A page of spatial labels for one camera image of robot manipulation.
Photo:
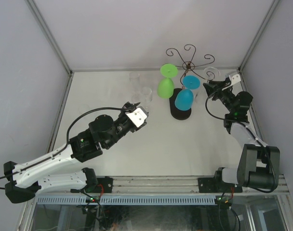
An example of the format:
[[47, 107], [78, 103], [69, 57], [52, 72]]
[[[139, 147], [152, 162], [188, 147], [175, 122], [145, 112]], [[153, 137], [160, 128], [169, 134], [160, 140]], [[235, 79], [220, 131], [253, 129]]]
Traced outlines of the clear wine glass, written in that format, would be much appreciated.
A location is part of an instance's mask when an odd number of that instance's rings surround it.
[[152, 93], [153, 93], [153, 91], [149, 87], [142, 87], [142, 89], [141, 89], [140, 101], [141, 101], [141, 105], [145, 109], [147, 109], [150, 106], [151, 102], [152, 102], [152, 99], [153, 99], [152, 98], [153, 97]]

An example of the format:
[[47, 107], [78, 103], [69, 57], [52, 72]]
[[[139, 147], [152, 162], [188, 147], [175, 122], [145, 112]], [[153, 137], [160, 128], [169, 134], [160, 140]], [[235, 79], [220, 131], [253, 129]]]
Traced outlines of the clear flute glass front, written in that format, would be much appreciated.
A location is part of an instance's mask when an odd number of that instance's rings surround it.
[[195, 103], [202, 103], [207, 98], [207, 93], [203, 86], [203, 83], [208, 83], [211, 80], [215, 80], [216, 78], [219, 78], [220, 75], [220, 71], [217, 68], [211, 66], [206, 67], [203, 71], [200, 70], [197, 72], [196, 76], [200, 80], [200, 87], [197, 90], [195, 90], [194, 93]]

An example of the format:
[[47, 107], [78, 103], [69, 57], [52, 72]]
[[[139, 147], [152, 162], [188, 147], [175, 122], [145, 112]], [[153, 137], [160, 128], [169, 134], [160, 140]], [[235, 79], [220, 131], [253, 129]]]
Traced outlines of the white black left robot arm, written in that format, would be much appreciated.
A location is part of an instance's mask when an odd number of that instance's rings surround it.
[[128, 132], [136, 132], [147, 124], [149, 113], [138, 103], [127, 102], [118, 111], [116, 120], [109, 115], [99, 115], [74, 137], [69, 136], [68, 130], [66, 143], [50, 153], [23, 164], [5, 163], [7, 198], [19, 204], [46, 192], [94, 192], [99, 184], [94, 169], [84, 167], [78, 172], [59, 175], [55, 172], [102, 155], [104, 149], [110, 149]]

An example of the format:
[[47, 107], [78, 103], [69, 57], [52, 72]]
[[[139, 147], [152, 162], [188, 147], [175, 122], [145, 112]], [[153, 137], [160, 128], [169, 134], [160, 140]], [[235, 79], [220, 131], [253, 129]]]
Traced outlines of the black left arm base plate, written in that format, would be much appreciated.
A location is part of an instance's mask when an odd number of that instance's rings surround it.
[[112, 193], [113, 189], [113, 178], [111, 177], [100, 177], [97, 178], [97, 184], [87, 186], [85, 188], [86, 193]]

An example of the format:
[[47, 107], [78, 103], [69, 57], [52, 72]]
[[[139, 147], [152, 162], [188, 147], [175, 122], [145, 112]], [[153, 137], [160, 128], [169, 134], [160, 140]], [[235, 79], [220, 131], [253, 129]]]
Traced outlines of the metal wine glass rack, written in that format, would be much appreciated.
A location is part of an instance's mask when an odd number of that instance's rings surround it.
[[215, 57], [211, 54], [206, 54], [204, 55], [204, 59], [205, 60], [208, 60], [207, 63], [204, 63], [204, 64], [201, 64], [201, 65], [195, 65], [193, 63], [193, 59], [195, 57], [195, 54], [196, 54], [196, 47], [193, 45], [193, 44], [186, 44], [184, 46], [184, 50], [185, 51], [190, 51], [191, 48], [194, 50], [193, 51], [193, 54], [192, 54], [192, 57], [190, 59], [190, 61], [185, 61], [182, 57], [182, 55], [180, 54], [180, 52], [176, 49], [176, 48], [168, 48], [166, 50], [166, 55], [168, 56], [173, 56], [174, 55], [174, 51], [177, 52], [178, 56], [180, 57], [181, 61], [183, 62], [181, 66], [176, 66], [176, 67], [181, 67], [184, 69], [184, 73], [181, 75], [180, 77], [180, 83], [181, 83], [181, 88], [175, 88], [174, 91], [173, 91], [173, 95], [171, 96], [171, 98], [169, 99], [169, 104], [170, 104], [170, 112], [171, 112], [171, 115], [174, 119], [177, 119], [177, 120], [186, 120], [190, 117], [191, 115], [191, 112], [192, 110], [189, 109], [187, 111], [180, 111], [178, 110], [176, 107], [175, 107], [175, 99], [177, 97], [177, 94], [183, 90], [185, 87], [183, 86], [183, 78], [185, 76], [188, 75], [189, 72], [192, 72], [194, 73], [195, 75], [197, 74], [197, 72], [195, 72], [195, 68], [196, 67], [202, 67], [202, 66], [207, 66], [207, 65], [210, 65], [210, 64], [213, 64], [215, 62]]

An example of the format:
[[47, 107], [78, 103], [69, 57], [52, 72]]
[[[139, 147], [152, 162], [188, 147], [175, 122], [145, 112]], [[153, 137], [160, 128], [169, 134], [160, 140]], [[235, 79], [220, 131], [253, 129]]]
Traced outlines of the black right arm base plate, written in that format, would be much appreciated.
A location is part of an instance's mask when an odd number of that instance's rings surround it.
[[231, 192], [234, 189], [235, 193], [242, 193], [241, 187], [236, 187], [235, 184], [225, 183], [221, 180], [216, 180], [215, 178], [198, 178], [198, 187], [200, 193], [223, 193]]

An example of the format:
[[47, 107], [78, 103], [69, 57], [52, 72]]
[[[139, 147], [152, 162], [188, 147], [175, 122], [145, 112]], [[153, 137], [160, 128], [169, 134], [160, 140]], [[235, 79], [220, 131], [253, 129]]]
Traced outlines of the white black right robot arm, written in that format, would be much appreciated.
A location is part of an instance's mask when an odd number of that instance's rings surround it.
[[228, 134], [236, 139], [242, 153], [237, 168], [220, 167], [215, 172], [214, 188], [225, 192], [230, 186], [248, 187], [271, 193], [279, 183], [280, 150], [267, 145], [251, 129], [247, 113], [253, 97], [246, 91], [232, 92], [232, 83], [210, 81], [203, 84], [208, 100], [220, 100], [228, 113], [221, 119]]

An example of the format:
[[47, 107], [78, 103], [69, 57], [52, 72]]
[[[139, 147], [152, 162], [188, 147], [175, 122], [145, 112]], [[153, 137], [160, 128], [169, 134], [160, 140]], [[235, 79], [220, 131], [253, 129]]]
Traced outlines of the green plastic wine glass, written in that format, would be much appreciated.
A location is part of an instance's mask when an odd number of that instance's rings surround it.
[[173, 78], [178, 75], [178, 69], [173, 64], [164, 64], [160, 68], [160, 73], [163, 76], [163, 79], [158, 84], [157, 94], [163, 99], [168, 99], [173, 95]]

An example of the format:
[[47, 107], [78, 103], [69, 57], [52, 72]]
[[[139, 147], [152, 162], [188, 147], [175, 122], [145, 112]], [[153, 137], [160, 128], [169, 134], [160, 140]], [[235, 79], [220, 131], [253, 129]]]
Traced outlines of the blue plastic wine glass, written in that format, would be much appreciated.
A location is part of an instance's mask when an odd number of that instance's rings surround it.
[[178, 110], [187, 111], [192, 107], [195, 98], [193, 91], [200, 87], [200, 80], [189, 75], [183, 78], [182, 83], [185, 88], [177, 94], [174, 104]]

